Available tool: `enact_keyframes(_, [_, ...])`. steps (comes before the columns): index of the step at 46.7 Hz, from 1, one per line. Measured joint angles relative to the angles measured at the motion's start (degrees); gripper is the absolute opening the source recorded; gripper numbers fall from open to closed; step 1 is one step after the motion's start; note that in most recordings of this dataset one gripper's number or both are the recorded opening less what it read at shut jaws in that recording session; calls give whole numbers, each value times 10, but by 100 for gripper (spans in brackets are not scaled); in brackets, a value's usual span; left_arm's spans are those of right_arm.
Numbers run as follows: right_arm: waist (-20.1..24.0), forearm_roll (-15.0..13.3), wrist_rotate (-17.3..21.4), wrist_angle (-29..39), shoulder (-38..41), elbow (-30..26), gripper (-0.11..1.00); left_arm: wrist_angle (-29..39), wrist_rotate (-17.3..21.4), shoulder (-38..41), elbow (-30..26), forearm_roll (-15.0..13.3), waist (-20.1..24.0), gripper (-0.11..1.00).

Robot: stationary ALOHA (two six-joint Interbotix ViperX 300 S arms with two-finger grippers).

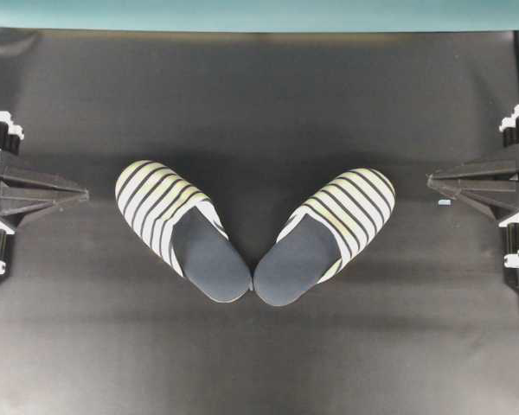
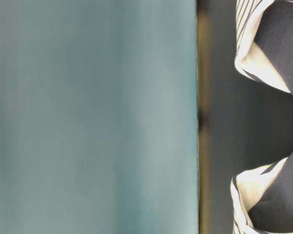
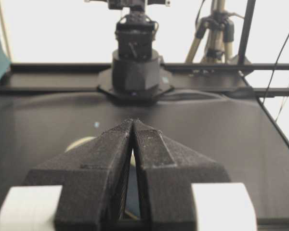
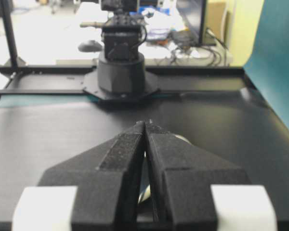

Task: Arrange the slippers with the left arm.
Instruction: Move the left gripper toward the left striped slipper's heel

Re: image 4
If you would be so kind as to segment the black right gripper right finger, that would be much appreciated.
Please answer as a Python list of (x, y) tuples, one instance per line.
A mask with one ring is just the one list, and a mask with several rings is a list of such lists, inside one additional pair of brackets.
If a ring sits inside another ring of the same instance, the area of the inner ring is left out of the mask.
[(147, 160), (156, 217), (175, 231), (275, 231), (263, 185), (240, 166), (147, 123)]

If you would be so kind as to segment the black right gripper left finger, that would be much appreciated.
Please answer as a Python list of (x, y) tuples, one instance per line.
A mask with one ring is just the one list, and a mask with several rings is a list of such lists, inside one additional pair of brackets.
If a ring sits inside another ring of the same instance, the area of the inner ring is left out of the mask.
[(25, 187), (14, 231), (115, 231), (136, 222), (144, 122), (45, 170)]

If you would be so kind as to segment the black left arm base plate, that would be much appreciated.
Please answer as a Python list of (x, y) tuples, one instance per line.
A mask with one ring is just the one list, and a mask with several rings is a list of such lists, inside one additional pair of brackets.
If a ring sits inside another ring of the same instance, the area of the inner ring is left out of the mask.
[(105, 102), (133, 103), (148, 98), (149, 96), (152, 96), (159, 91), (160, 88), (158, 83), (158, 76), (147, 71), (145, 72), (145, 84), (143, 93), (112, 93), (107, 91), (99, 87), (97, 71), (87, 73), (83, 80), (83, 92), (89, 95), (93, 95), (99, 100)]

